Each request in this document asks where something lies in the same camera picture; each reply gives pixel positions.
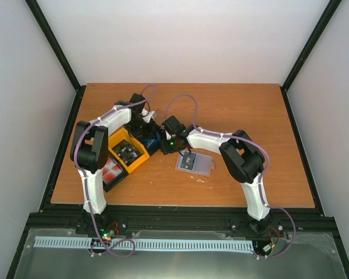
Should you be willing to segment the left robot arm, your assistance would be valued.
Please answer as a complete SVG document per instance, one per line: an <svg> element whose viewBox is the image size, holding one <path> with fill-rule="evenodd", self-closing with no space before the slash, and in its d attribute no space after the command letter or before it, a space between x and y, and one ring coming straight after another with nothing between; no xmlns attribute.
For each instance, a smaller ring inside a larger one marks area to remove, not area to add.
<svg viewBox="0 0 349 279"><path fill-rule="evenodd" d="M70 158L81 177L84 209L94 214L89 227L108 230L105 193L121 182L158 149L161 136L155 111L141 94L119 101L102 116L76 124Z"/></svg>

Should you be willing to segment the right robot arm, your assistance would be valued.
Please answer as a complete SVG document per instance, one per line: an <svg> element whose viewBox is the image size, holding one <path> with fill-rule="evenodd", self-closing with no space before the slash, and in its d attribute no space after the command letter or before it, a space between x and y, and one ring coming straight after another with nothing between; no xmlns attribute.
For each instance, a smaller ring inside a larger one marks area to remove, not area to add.
<svg viewBox="0 0 349 279"><path fill-rule="evenodd" d="M175 116L166 119L160 129L165 155L193 148L220 154L229 174L242 186L248 215L260 223L270 221L263 187L265 157L245 131L223 134L193 125L186 127Z"/></svg>

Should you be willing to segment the three-compartment card bin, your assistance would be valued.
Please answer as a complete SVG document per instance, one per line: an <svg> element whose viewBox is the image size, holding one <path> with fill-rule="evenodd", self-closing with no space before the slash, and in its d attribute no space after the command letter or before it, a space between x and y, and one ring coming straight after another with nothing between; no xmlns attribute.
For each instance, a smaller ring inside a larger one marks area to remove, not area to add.
<svg viewBox="0 0 349 279"><path fill-rule="evenodd" d="M125 124L108 138L108 159L102 169L102 183L109 192L159 150L159 126L152 120Z"/></svg>

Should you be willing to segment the black VIP card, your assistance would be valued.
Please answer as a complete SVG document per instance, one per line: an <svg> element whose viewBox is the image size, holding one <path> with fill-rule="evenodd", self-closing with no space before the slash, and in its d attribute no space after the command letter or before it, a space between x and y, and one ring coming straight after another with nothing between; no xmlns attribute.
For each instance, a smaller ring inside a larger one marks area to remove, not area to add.
<svg viewBox="0 0 349 279"><path fill-rule="evenodd" d="M177 169L180 171L195 173L197 168L197 157L196 153L180 153L178 157Z"/></svg>

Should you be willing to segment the pink leather card holder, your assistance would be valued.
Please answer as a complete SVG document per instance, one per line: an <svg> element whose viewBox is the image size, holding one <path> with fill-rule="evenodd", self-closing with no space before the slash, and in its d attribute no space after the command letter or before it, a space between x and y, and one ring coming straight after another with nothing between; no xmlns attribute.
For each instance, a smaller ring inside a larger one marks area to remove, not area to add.
<svg viewBox="0 0 349 279"><path fill-rule="evenodd" d="M213 157L201 153L180 151L175 165L178 171L210 176L211 170L215 168Z"/></svg>

